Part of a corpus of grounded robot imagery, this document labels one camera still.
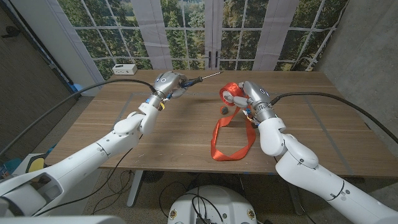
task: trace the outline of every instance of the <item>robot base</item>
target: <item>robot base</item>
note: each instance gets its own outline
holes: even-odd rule
[[[168,224],[189,224],[203,223],[195,213],[192,206],[192,199],[195,195],[199,195],[209,200],[220,212],[223,222],[213,206],[204,200],[205,206],[200,198],[195,198],[193,204],[203,219],[207,223],[238,223],[238,224],[256,224],[256,215],[251,204],[240,194],[226,187],[207,185],[192,189],[185,195],[179,197],[172,205],[169,212]]]

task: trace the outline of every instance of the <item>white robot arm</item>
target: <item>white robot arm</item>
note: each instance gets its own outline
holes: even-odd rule
[[[109,134],[53,166],[1,182],[0,199],[9,204],[6,217],[32,216],[53,208],[66,192],[109,158],[136,147],[139,133],[154,130],[162,104],[187,90],[189,86],[181,87],[186,81],[180,73],[160,74],[154,84],[156,93],[138,108],[141,113],[129,114]]]
[[[323,198],[353,223],[398,223],[398,212],[321,166],[317,155],[291,134],[282,134],[286,126],[275,115],[263,87],[249,81],[239,87],[249,98],[228,92],[223,96],[238,106],[252,106],[261,149],[269,156],[283,155],[275,167],[283,179]]]

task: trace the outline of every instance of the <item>small white device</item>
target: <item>small white device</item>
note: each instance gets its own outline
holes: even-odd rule
[[[116,64],[112,68],[115,75],[133,75],[137,72],[136,64]]]

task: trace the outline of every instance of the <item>trees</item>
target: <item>trees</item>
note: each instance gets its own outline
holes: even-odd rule
[[[92,58],[109,56],[127,57],[129,56],[127,50],[132,57],[148,57],[139,29],[121,29],[126,46],[118,29],[100,29],[99,31],[104,39],[102,40],[80,0],[58,1],[72,26],[93,28],[76,30]],[[313,20],[316,17],[321,1],[300,0],[290,26],[312,28]],[[84,0],[95,25],[116,28],[116,20],[119,26],[138,27],[130,0],[108,0],[108,2],[115,18],[111,16],[111,11],[105,0]],[[229,30],[222,30],[220,56],[225,59],[221,61],[220,69],[252,69],[261,31],[241,31],[241,28],[260,29],[263,26],[268,0],[248,0],[246,17],[243,18],[245,2],[245,0],[224,1],[222,25],[223,28],[228,28]],[[346,2],[347,0],[325,1],[316,21],[315,28],[325,29],[331,27],[337,21],[340,11]],[[174,69],[187,69],[188,65],[191,69],[204,69],[205,31],[201,30],[205,27],[204,0],[160,0],[160,5],[162,7],[164,23],[167,27],[166,35],[169,42],[170,54],[174,58],[172,60]],[[310,62],[305,58],[302,59],[302,57],[313,58],[327,34],[328,30],[321,32],[319,30],[311,32],[307,30],[288,31],[279,60],[297,60],[302,52],[301,59],[299,58],[294,67],[292,65],[295,63],[279,62],[275,69],[306,69],[306,66]],[[324,48],[317,55],[317,60],[322,56]],[[128,60],[121,58],[117,58],[116,60],[128,62]],[[140,69],[152,68],[148,59],[140,58],[133,61]],[[100,72],[106,73],[102,68],[108,64],[108,61],[104,61],[103,63],[96,62],[96,64],[101,64],[102,66],[99,67],[101,68]]]
[[[315,28],[325,29],[332,27],[338,20],[340,11],[346,2],[347,0],[325,1],[318,20],[316,21]],[[320,3],[321,0],[300,0],[290,26],[311,28],[317,11],[320,7]],[[314,58],[316,52],[318,51],[322,42],[325,40],[328,33],[328,30],[320,32],[313,31],[311,33],[299,30],[288,31],[279,60],[298,59],[298,62],[296,65],[294,65],[294,63],[278,63],[275,70],[306,70],[310,62],[302,57]],[[304,43],[308,38],[308,35],[310,35],[308,44],[305,46],[300,58],[297,58],[304,47]],[[317,60],[321,58],[323,49],[324,48],[322,48],[320,54],[318,55]]]
[[[132,4],[129,0],[108,0],[112,12],[119,26],[137,27],[138,23],[134,16]],[[105,44],[110,49],[114,57],[128,57],[127,49],[124,46],[122,37],[118,29],[100,29],[104,42],[80,0],[59,0],[59,4],[69,21],[74,27],[92,27],[93,29],[77,29],[81,41],[92,58],[102,58],[111,56]],[[115,20],[111,15],[104,0],[85,0],[96,26],[116,26]],[[121,33],[126,41],[126,45],[132,57],[148,57],[144,40],[140,30],[122,29]],[[152,69],[150,60],[117,58],[116,63],[135,62],[138,69]],[[98,70],[103,78],[107,80],[112,75],[113,60],[95,60]]]
[[[162,6],[166,27],[183,27],[181,1],[160,0],[160,5]],[[185,27],[200,28],[205,26],[205,5],[203,1],[184,1],[184,11]],[[203,62],[187,60],[188,58],[203,58],[205,54],[205,33],[203,30],[167,29],[166,35],[171,57],[185,58],[185,60],[172,60],[174,69],[187,69],[188,62],[191,69],[204,69]]]

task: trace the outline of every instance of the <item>screwdriver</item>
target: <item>screwdriver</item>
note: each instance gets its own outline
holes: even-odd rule
[[[203,82],[203,80],[204,80],[205,78],[209,78],[209,77],[212,77],[213,75],[218,75],[218,74],[220,74],[220,73],[223,73],[223,72],[217,72],[217,73],[208,75],[208,76],[203,77],[203,78],[202,78],[202,77],[198,77],[198,78],[191,78],[191,79],[188,79],[188,80],[185,81],[184,83],[181,83],[181,87],[182,87],[182,88],[191,87],[191,86],[193,86],[193,85],[196,84],[196,83]]]

